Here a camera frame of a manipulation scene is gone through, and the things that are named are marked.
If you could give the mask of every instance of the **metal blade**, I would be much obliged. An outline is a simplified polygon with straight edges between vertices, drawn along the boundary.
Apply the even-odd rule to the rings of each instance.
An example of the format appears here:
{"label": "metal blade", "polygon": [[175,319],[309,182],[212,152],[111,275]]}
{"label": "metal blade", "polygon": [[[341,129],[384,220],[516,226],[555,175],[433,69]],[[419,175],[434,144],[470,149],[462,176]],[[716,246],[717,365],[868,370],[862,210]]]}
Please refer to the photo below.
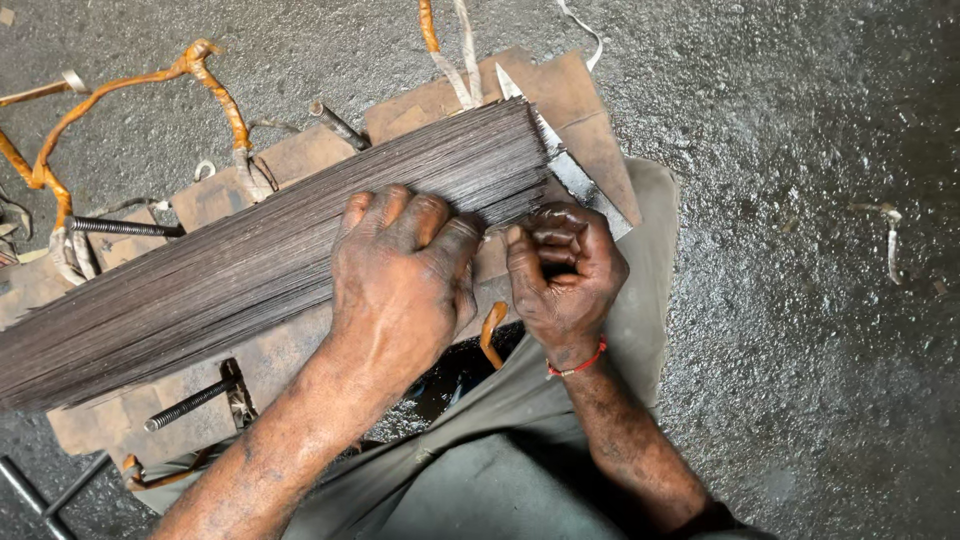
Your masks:
{"label": "metal blade", "polygon": [[619,240],[634,227],[568,152],[562,152],[553,158],[549,167],[581,207],[598,211],[607,218],[614,240]]}
{"label": "metal blade", "polygon": [[526,97],[520,91],[520,87],[514,83],[514,80],[507,75],[507,72],[500,67],[500,62],[496,63],[496,80],[500,82],[500,91],[503,92],[503,99],[513,97]]}
{"label": "metal blade", "polygon": [[[514,83],[510,75],[496,64],[496,78],[500,83],[500,91],[503,92],[504,99],[522,97],[526,99],[519,86]],[[540,136],[543,138],[543,144],[546,146],[550,156],[550,170],[557,177],[557,180],[564,185],[566,190],[573,196],[580,206],[586,209],[596,210],[602,213],[610,224],[610,232],[613,239],[617,240],[634,227],[629,220],[613,204],[610,198],[600,189],[600,187],[590,178],[587,171],[580,166],[564,148],[564,142],[553,131],[550,124],[546,123],[543,116],[537,112],[537,124],[540,127]]]}

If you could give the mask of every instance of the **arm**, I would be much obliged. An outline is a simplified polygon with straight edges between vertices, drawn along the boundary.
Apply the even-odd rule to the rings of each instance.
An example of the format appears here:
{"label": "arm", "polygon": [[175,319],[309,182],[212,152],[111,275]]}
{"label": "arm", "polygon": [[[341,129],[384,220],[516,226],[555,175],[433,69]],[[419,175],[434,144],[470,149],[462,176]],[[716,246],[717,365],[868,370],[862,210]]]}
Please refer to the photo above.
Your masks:
{"label": "arm", "polygon": [[[582,364],[597,351],[607,313],[630,272],[606,219],[592,210],[550,205],[526,229],[511,227],[506,241],[514,304],[527,331],[556,369]],[[565,270],[546,278],[545,263]],[[704,485],[603,356],[564,377],[564,385],[593,461],[636,497],[662,532],[681,528],[708,507]]]}
{"label": "arm", "polygon": [[278,538],[324,467],[476,314],[469,261],[482,233],[402,186],[353,195],[332,255],[330,333],[152,538]]}

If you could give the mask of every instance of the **concrete floor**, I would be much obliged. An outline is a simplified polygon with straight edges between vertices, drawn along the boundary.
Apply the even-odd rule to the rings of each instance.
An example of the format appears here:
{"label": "concrete floor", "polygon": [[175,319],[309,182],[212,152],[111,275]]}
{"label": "concrete floor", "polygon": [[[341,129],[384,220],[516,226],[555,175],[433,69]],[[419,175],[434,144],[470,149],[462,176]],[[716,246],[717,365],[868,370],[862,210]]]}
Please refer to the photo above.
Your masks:
{"label": "concrete floor", "polygon": [[[610,40],[594,77],[624,152],[685,180],[663,425],[718,498],[784,538],[955,536],[960,5],[736,1],[570,3]],[[306,126],[322,97],[361,125],[437,76],[400,0],[0,3],[16,11],[0,26],[3,92],[66,68],[90,84],[160,69],[197,37],[226,46],[210,69],[248,118]],[[436,4],[456,57],[455,16]],[[552,0],[468,6],[481,56],[592,51]],[[32,160],[76,102],[4,108],[0,126]],[[84,212],[167,196],[199,160],[228,165],[229,145],[219,107],[182,78],[110,95],[52,163]],[[21,247],[45,245],[50,193],[5,165],[0,184],[34,213]],[[862,202],[903,213],[905,285],[886,277],[883,220],[847,209]],[[89,460],[63,455],[42,415],[0,415],[0,435],[48,496]],[[11,537],[45,537],[3,482],[0,516]],[[64,517],[81,538],[143,536],[153,519],[112,471]]]}

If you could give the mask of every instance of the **metal scrap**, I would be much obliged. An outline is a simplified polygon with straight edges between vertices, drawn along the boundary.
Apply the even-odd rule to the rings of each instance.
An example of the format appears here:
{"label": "metal scrap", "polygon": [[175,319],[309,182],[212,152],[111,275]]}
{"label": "metal scrap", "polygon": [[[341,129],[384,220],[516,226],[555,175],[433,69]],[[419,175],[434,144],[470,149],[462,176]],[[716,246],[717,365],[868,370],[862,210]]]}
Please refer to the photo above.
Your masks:
{"label": "metal scrap", "polygon": [[878,211],[886,217],[887,220],[887,272],[890,280],[897,285],[903,285],[903,278],[897,269],[897,224],[903,218],[897,209],[890,203],[881,205],[875,203],[856,203],[849,206],[851,210],[872,210]]}

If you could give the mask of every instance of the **threaded rod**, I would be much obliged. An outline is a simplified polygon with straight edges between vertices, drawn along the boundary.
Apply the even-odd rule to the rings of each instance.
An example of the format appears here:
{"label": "threaded rod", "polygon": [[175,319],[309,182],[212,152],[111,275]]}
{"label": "threaded rod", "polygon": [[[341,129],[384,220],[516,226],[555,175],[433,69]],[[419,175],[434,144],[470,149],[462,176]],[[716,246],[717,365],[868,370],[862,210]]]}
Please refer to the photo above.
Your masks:
{"label": "threaded rod", "polygon": [[330,110],[330,107],[327,107],[323,103],[319,101],[313,102],[313,105],[310,106],[310,114],[316,116],[321,124],[324,124],[331,132],[342,137],[343,140],[350,143],[350,146],[353,148],[357,150],[370,148],[369,142],[367,142],[364,137],[356,133],[347,122],[344,122],[340,116],[337,116],[336,112]]}
{"label": "threaded rod", "polygon": [[138,236],[169,236],[173,238],[186,234],[183,227],[164,227],[149,223],[116,221],[79,215],[68,215],[63,218],[63,226],[68,231],[86,231],[88,233],[135,234]]}
{"label": "threaded rod", "polygon": [[232,386],[236,385],[236,383],[237,378],[231,377],[230,379],[224,379],[220,382],[210,384],[207,388],[204,388],[189,398],[186,398],[176,405],[165,408],[159,413],[151,416],[149,420],[143,423],[143,429],[150,432],[159,430],[160,428],[170,424],[174,420],[177,420],[198,406],[205,404],[220,394],[223,394]]}

